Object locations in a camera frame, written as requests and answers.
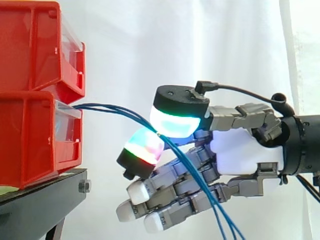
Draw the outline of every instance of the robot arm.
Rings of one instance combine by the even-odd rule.
[[[276,117],[266,104],[203,107],[202,103],[208,102],[204,97],[206,84],[187,89],[164,86],[165,90],[157,92],[161,101],[156,99],[156,94],[154,106],[160,110],[168,108],[169,112],[178,109],[181,115],[190,107],[192,116],[201,118],[198,130],[190,137],[173,141],[179,146],[195,143],[186,155],[220,203],[232,196],[263,196],[268,185],[265,183],[287,183],[286,175],[318,176],[320,116],[295,116],[279,94],[274,98],[280,96],[282,104],[272,107],[282,113],[282,118]],[[182,99],[183,95],[193,100]],[[236,177],[228,183],[215,183],[221,175]],[[145,216],[144,225],[150,233],[169,229],[211,208],[206,195],[179,159],[158,167],[149,178],[133,182],[127,192],[130,199],[116,210],[119,220],[128,222]]]

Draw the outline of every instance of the red plastic bin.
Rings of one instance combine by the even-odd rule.
[[[0,92],[0,186],[23,189],[82,162],[82,111],[45,91]]]
[[[70,104],[85,96],[85,45],[57,2],[0,1],[0,92],[51,92]]]

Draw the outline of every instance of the blue wire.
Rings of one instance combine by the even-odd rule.
[[[92,108],[92,107],[104,107],[104,108],[111,109],[111,110],[104,110],[104,109],[98,109],[98,108]],[[142,117],[138,113],[136,113],[130,109],[127,109],[125,107],[110,105],[110,104],[85,103],[85,104],[76,105],[76,106],[74,106],[74,108],[123,115],[125,117],[128,117],[128,118],[138,122],[139,124],[143,125],[144,127],[150,129],[151,131],[157,133],[157,131],[152,127],[152,125],[144,117]],[[235,230],[238,232],[240,237],[244,240],[245,238],[244,238],[243,234],[240,232],[240,230],[237,228],[237,226],[234,224],[234,222],[231,220],[231,218],[225,212],[225,210],[220,205],[220,203],[212,195],[212,193],[211,193],[210,189],[208,188],[206,182],[204,181],[203,177],[199,174],[198,170],[192,164],[190,159],[175,144],[173,144],[169,138],[167,138],[164,135],[160,135],[159,137],[170,146],[172,151],[177,155],[177,157],[185,165],[185,167],[190,172],[192,177],[195,179],[197,184],[201,187],[203,192],[208,197],[210,205],[212,206],[212,209],[214,211],[218,226],[220,228],[221,234],[223,236],[223,239],[226,239],[226,236],[225,236],[219,215],[218,215],[217,210],[215,208],[216,205],[219,208],[219,210],[221,211],[222,215],[225,217],[225,219],[231,229],[231,232],[232,232],[234,239],[237,239],[237,238],[236,238],[236,235],[235,235],[233,228],[235,228]]]
[[[173,143],[168,143],[168,145],[170,146],[170,147],[173,147]],[[221,234],[222,234],[222,236],[223,236],[223,239],[226,239],[225,238],[225,235],[224,235],[224,231],[223,231],[223,228],[222,228],[222,225],[221,225],[221,222],[220,222],[220,219],[219,219],[219,215],[217,214],[217,211],[216,211],[216,208],[215,208],[215,206],[216,205],[220,205],[220,203],[213,197],[213,195],[212,195],[212,193],[211,193],[211,191],[209,190],[209,188],[208,188],[208,186],[207,186],[207,184],[205,183],[205,181],[204,181],[204,179],[203,179],[203,177],[199,174],[199,172],[198,172],[198,170],[195,168],[195,166],[191,163],[190,164],[190,162],[188,162],[188,161],[190,161],[190,160],[186,160],[186,158],[188,158],[179,148],[177,148],[178,149],[178,151],[179,151],[179,155],[180,155],[180,160],[182,161],[182,163],[185,165],[185,163],[186,164],[188,164],[188,167],[186,166],[186,168],[188,169],[188,171],[190,172],[190,174],[193,176],[193,178],[196,180],[196,182],[199,184],[199,186],[201,187],[201,189],[206,193],[206,195],[207,195],[207,197],[208,197],[208,199],[209,199],[209,201],[210,201],[210,204],[211,204],[211,206],[212,206],[212,208],[213,208],[213,211],[214,211],[214,214],[215,214],[215,216],[216,216],[216,219],[217,219],[217,223],[218,223],[218,226],[219,226],[219,228],[220,228],[220,231],[221,231]],[[225,217],[225,219],[226,219],[226,221],[227,221],[227,223],[228,223],[228,225],[229,225],[229,227],[230,227],[230,229],[231,229],[231,232],[232,232],[232,236],[233,236],[233,238],[234,239],[237,239],[237,237],[236,237],[236,234],[235,234],[235,231],[234,231],[234,229],[233,229],[233,225],[234,225],[234,223],[233,222],[231,222],[230,220],[230,218],[229,218],[229,216],[227,215],[227,214],[223,214],[223,216]]]

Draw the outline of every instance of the green light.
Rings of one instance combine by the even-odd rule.
[[[134,133],[124,148],[145,162],[156,165],[165,143],[154,132],[141,128]]]
[[[187,138],[193,134],[201,119],[198,117],[173,116],[152,106],[150,123],[162,135],[169,138]]]

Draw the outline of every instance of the yellow object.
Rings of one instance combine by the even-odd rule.
[[[0,196],[18,190],[19,188],[13,186],[0,186]]]

